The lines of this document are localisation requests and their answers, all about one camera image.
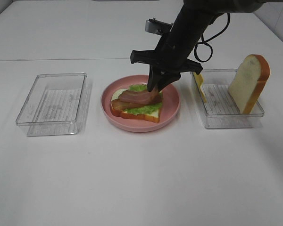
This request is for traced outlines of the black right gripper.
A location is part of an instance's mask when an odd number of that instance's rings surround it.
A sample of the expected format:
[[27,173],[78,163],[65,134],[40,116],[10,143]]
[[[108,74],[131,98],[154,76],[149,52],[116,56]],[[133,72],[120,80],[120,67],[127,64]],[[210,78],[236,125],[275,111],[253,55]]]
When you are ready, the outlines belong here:
[[133,50],[130,61],[150,65],[147,90],[151,92],[157,88],[162,91],[169,84],[179,80],[183,72],[202,71],[200,63],[189,60],[187,51],[177,44],[167,42],[170,32],[163,34],[154,50]]

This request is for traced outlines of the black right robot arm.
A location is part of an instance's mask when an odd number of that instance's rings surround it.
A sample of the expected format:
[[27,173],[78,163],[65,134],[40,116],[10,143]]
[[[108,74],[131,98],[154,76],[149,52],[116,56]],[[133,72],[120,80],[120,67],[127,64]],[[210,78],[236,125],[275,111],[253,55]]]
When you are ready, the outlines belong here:
[[132,51],[131,63],[150,66],[148,91],[177,81],[183,72],[202,71],[200,63],[188,56],[207,27],[225,13],[252,13],[263,0],[185,0],[173,24],[150,20],[153,33],[160,35],[154,50]]

